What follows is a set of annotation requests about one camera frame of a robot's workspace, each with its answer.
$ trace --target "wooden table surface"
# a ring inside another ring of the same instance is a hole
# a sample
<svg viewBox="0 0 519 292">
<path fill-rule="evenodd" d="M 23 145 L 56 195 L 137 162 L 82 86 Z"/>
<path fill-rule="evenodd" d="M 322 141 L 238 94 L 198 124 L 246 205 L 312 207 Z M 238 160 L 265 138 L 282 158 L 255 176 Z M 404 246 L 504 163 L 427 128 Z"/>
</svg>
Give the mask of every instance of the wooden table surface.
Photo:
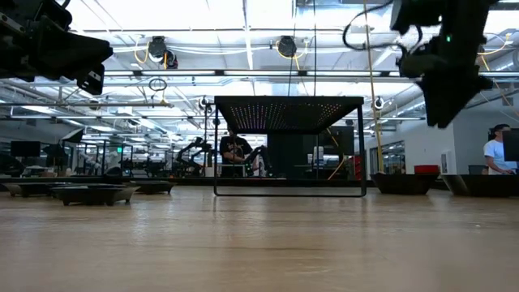
<svg viewBox="0 0 519 292">
<path fill-rule="evenodd" d="M 519 290 L 519 200 L 370 193 L 215 198 L 174 187 L 114 207 L 2 193 L 0 290 Z"/>
</svg>

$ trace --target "person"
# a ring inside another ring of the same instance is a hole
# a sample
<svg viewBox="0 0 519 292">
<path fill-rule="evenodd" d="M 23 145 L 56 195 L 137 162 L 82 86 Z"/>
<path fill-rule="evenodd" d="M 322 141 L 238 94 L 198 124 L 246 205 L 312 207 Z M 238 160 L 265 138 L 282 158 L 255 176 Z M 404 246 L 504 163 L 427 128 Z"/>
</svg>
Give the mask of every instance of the person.
<svg viewBox="0 0 519 292">
<path fill-rule="evenodd" d="M 504 160 L 503 132 L 510 131 L 507 124 L 499 124 L 492 130 L 495 138 L 488 141 L 483 148 L 487 161 L 488 174 L 515 174 L 517 162 Z"/>
<path fill-rule="evenodd" d="M 238 137 L 231 129 L 227 129 L 228 136 L 221 137 L 220 141 L 220 155 L 223 167 L 221 168 L 221 177 L 243 177 L 243 166 L 228 166 L 241 165 L 245 161 L 245 156 L 251 154 L 251 145 L 242 137 Z"/>
</svg>

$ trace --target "red box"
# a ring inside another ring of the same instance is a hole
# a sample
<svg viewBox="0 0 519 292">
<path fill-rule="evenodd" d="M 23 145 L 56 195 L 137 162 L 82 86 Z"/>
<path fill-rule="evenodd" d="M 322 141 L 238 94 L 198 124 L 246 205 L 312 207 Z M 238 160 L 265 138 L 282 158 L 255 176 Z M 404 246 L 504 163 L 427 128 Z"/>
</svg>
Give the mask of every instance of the red box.
<svg viewBox="0 0 519 292">
<path fill-rule="evenodd" d="M 438 165 L 415 165 L 415 174 L 439 174 L 440 167 Z"/>
</svg>

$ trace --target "glass wall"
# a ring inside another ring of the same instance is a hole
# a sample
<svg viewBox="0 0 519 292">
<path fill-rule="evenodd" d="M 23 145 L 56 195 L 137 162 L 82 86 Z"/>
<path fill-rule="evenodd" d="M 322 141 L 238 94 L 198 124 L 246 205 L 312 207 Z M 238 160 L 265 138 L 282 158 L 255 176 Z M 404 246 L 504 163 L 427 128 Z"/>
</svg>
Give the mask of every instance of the glass wall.
<svg viewBox="0 0 519 292">
<path fill-rule="evenodd" d="M 377 148 L 370 149 L 371 174 L 379 172 L 379 155 Z M 382 163 L 385 174 L 405 174 L 404 141 L 382 146 Z"/>
</svg>

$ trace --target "man in black shirt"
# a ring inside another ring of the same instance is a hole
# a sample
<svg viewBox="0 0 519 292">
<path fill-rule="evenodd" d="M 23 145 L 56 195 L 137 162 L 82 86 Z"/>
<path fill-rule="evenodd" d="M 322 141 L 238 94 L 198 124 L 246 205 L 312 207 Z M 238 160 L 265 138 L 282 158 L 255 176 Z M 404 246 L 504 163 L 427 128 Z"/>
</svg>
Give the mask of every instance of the man in black shirt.
<svg viewBox="0 0 519 292">
<path fill-rule="evenodd" d="M 222 137 L 220 142 L 221 161 L 224 165 L 221 168 L 221 177 L 241 178 L 243 177 L 243 166 L 241 164 L 245 161 L 245 156 L 251 154 L 252 147 L 245 139 L 236 136 L 230 129 L 228 131 L 229 135 Z"/>
</svg>

